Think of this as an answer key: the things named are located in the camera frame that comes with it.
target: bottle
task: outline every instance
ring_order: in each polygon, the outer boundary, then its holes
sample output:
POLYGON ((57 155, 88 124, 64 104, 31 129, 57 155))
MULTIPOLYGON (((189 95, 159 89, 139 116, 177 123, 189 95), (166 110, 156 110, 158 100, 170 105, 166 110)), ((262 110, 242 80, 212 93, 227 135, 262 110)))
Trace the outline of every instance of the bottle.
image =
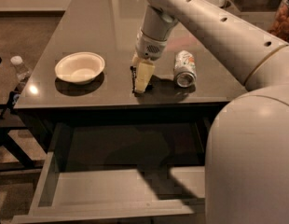
POLYGON ((173 68, 174 83, 182 88, 187 88, 195 84, 197 79, 194 56, 182 50, 175 56, 173 68))
POLYGON ((13 56, 11 58, 11 62, 16 70, 16 76, 19 81, 19 85, 17 88, 19 92, 22 92, 27 80, 32 74, 32 70, 26 67, 21 56, 13 56))
POLYGON ((268 32, 289 43, 289 0, 281 1, 268 32))

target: soda can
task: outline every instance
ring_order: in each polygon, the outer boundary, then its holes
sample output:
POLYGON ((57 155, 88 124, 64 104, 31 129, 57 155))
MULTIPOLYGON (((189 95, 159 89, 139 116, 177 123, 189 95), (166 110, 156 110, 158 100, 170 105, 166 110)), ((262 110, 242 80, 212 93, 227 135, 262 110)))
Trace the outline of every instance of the soda can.
POLYGON ((182 50, 175 56, 173 68, 174 83, 182 88, 187 88, 195 84, 197 79, 194 56, 182 50))

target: bottle cap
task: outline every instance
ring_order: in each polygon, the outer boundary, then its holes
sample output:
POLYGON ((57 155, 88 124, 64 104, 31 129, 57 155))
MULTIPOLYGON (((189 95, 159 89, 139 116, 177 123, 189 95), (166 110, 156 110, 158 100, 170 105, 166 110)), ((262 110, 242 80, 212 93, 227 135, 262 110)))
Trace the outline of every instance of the bottle cap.
POLYGON ((12 62, 12 64, 14 64, 14 65, 20 65, 21 63, 23 63, 23 59, 22 59, 21 56, 13 56, 13 57, 11 58, 11 62, 12 62))

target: glass jar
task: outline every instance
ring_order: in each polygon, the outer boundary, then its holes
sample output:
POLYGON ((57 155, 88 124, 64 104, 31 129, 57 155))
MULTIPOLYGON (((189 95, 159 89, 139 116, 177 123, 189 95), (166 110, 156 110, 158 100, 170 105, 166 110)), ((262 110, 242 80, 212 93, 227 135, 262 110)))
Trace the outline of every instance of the glass jar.
POLYGON ((289 43, 289 0, 281 1, 268 32, 289 43))

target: floor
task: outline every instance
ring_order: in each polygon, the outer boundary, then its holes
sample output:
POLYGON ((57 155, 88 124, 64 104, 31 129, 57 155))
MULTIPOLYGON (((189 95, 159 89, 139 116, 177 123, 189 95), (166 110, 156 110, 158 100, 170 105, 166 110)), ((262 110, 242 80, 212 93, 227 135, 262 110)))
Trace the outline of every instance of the floor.
MULTIPOLYGON (((34 69, 60 19, 59 16, 35 17, 31 15, 0 17, 0 56, 2 58, 0 104, 7 102, 9 92, 13 91, 18 83, 10 58, 20 55, 25 64, 34 69)), ((46 157, 45 152, 29 131, 11 131, 9 135, 32 160, 42 161, 46 157)), ((14 167, 17 164, 18 161, 4 147, 0 147, 0 167, 14 167)), ((40 169, 35 169, 0 172, 0 220, 2 223, 10 223, 14 215, 27 214, 40 171, 40 169)))

